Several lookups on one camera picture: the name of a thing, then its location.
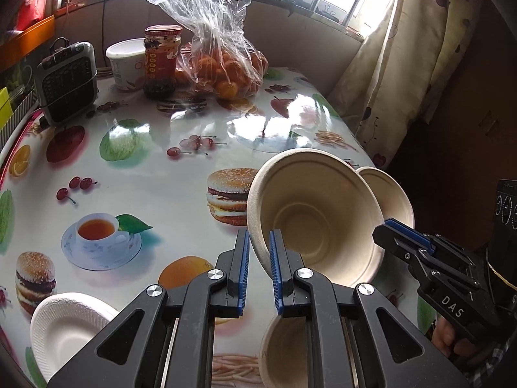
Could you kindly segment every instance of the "white wall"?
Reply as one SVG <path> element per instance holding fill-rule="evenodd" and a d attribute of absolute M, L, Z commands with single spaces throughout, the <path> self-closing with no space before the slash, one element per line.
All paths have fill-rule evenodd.
<path fill-rule="evenodd" d="M 357 53 L 360 43 L 317 20 L 285 9 L 252 2 L 247 9 L 245 36 L 272 67 L 296 67 L 327 95 Z M 161 8 L 145 0 L 109 0 L 104 13 L 104 51 L 119 41 L 144 36 L 150 25 L 174 23 Z M 102 3 L 82 7 L 56 19 L 56 36 L 71 42 L 89 41 L 99 66 L 102 56 Z M 191 38 L 189 31 L 182 39 Z"/>

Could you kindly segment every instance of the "orange shelf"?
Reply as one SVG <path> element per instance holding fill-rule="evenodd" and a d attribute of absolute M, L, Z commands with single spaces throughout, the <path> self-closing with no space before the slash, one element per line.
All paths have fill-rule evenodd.
<path fill-rule="evenodd" d="M 29 52 L 53 37 L 54 33 L 54 15 L 52 15 L 0 46 L 0 72 L 14 66 Z"/>

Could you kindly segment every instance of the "white plastic tub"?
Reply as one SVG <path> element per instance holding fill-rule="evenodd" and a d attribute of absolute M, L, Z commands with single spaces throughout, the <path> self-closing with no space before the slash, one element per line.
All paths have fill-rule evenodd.
<path fill-rule="evenodd" d="M 144 38 L 113 44 L 106 50 L 110 59 L 115 85 L 120 90 L 137 90 L 145 82 Z"/>

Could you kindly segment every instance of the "checkered sleeve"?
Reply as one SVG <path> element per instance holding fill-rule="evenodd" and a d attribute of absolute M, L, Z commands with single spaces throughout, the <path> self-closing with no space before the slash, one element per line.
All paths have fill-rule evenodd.
<path fill-rule="evenodd" d="M 508 350 L 510 340 L 511 337 L 504 346 L 497 345 L 492 352 L 492 356 L 479 365 L 473 372 L 464 373 L 472 388 L 480 388 L 483 382 L 487 380 L 495 366 L 501 361 L 502 356 Z"/>

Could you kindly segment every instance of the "clear plastic bag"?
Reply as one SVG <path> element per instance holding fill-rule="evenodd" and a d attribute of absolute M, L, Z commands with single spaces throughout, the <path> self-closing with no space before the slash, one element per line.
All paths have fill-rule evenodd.
<path fill-rule="evenodd" d="M 194 33 L 177 59 L 178 84 L 189 81 L 222 99 L 257 93 L 268 63 L 242 30 L 251 0 L 147 1 Z"/>

